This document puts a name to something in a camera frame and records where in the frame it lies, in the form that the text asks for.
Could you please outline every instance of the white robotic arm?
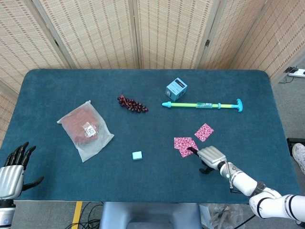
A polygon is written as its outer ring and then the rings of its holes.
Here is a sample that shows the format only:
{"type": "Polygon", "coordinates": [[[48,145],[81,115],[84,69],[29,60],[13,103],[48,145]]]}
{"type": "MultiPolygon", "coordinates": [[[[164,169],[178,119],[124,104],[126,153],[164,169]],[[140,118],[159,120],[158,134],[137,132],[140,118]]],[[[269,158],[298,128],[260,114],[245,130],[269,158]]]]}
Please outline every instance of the white robotic arm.
{"type": "Polygon", "coordinates": [[[266,187],[263,182],[257,182],[241,171],[226,156],[214,146],[199,151],[189,148],[208,166],[200,169],[204,174],[219,170],[228,179],[231,192],[241,192],[250,197],[249,204],[252,212],[261,218],[281,217],[305,222],[305,197],[286,195],[281,196],[277,191],[266,187]]]}

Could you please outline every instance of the metal hinge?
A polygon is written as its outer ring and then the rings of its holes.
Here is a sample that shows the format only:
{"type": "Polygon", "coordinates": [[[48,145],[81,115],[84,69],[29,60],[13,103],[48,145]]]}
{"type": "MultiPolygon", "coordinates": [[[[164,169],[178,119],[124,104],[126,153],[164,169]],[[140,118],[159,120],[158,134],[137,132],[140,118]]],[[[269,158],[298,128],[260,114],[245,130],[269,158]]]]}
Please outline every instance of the metal hinge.
{"type": "Polygon", "coordinates": [[[206,47],[209,47],[209,44],[210,44],[210,40],[206,40],[205,46],[206,46],[206,47]]]}
{"type": "Polygon", "coordinates": [[[54,39],[54,41],[55,41],[55,44],[59,47],[59,45],[58,45],[58,43],[57,43],[57,41],[54,39]]]}

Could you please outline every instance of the red grapes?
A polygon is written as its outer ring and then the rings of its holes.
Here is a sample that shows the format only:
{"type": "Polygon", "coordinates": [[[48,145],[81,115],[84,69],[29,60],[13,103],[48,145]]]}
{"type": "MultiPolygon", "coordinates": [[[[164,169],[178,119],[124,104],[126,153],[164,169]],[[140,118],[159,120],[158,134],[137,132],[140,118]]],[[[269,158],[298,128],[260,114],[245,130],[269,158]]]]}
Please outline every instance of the red grapes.
{"type": "Polygon", "coordinates": [[[125,106],[130,111],[138,113],[148,112],[148,108],[146,106],[143,106],[141,103],[136,102],[133,99],[127,99],[122,94],[120,95],[120,97],[118,97],[118,100],[121,106],[125,106]]]}

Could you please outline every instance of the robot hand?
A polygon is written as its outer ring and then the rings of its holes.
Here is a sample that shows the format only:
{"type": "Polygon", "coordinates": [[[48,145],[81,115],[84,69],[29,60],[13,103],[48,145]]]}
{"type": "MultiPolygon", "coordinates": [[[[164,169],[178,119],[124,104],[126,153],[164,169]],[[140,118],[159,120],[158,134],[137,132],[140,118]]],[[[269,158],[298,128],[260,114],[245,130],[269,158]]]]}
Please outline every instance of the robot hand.
{"type": "Polygon", "coordinates": [[[30,184],[23,184],[24,172],[35,146],[25,152],[28,142],[19,146],[11,153],[3,167],[0,168],[0,228],[9,229],[13,220],[15,205],[14,199],[22,191],[35,187],[44,177],[38,178],[30,184]]]}
{"type": "Polygon", "coordinates": [[[201,150],[196,150],[193,147],[187,149],[197,155],[201,159],[201,162],[207,166],[207,169],[199,169],[203,174],[209,174],[213,170],[220,170],[221,166],[227,161],[225,155],[214,146],[206,147],[201,150]]]}

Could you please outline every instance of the ground meat package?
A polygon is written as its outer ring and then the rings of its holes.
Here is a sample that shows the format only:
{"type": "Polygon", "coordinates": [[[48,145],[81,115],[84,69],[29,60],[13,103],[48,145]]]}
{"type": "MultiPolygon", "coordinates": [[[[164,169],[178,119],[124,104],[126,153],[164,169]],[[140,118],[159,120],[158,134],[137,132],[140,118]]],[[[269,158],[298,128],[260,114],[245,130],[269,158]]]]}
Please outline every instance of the ground meat package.
{"type": "Polygon", "coordinates": [[[114,136],[90,100],[62,117],[57,123],[62,124],[83,162],[98,154],[114,136]]]}

